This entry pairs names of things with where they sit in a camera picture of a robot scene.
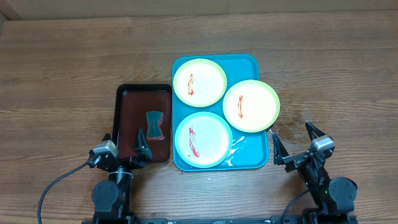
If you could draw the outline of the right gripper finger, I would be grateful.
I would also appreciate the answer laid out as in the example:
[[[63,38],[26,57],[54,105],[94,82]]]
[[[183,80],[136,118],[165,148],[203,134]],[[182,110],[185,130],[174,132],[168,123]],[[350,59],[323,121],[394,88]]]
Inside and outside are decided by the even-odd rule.
[[[272,134],[272,140],[274,145],[274,165],[283,165],[290,155],[276,133]]]
[[[305,127],[311,141],[326,135],[323,131],[320,131],[318,128],[316,128],[310,121],[305,122]]]

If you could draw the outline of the green and red sponge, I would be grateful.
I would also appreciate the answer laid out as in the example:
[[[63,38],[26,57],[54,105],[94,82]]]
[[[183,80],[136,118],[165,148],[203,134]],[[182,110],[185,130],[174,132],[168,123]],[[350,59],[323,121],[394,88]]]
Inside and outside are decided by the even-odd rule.
[[[158,141],[164,138],[160,125],[163,121],[163,113],[160,111],[148,111],[147,118],[147,140]]]

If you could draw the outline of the light blue plate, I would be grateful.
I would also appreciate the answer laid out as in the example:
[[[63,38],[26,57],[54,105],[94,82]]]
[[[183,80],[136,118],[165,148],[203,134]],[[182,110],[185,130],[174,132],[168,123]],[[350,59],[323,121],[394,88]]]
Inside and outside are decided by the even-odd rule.
[[[187,164],[207,169],[222,163],[232,147],[233,135],[228,123],[210,112],[196,112],[177,126],[174,146]]]

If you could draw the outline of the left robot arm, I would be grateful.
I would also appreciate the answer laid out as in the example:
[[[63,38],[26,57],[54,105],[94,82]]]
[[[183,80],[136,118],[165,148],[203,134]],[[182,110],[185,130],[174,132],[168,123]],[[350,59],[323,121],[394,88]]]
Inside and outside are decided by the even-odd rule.
[[[140,128],[132,150],[133,157],[120,159],[119,150],[106,134],[104,139],[89,151],[88,165],[108,172],[108,179],[99,182],[92,190],[95,212],[92,223],[139,223],[131,211],[133,170],[141,169],[152,159],[152,152]]]

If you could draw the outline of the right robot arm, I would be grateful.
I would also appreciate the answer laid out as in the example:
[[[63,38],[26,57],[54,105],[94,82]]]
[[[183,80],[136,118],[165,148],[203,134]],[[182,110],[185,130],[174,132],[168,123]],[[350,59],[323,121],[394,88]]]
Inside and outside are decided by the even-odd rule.
[[[272,135],[274,145],[274,164],[285,165],[287,173],[296,170],[307,186],[307,190],[296,196],[284,209],[281,216],[274,216],[274,223],[357,223],[355,216],[349,213],[354,210],[354,200],[358,186],[349,178],[330,178],[325,169],[325,162],[335,149],[334,140],[306,121],[310,147],[303,153],[291,156],[279,137]],[[289,208],[305,194],[310,194],[316,205],[306,208],[301,215],[287,216]]]

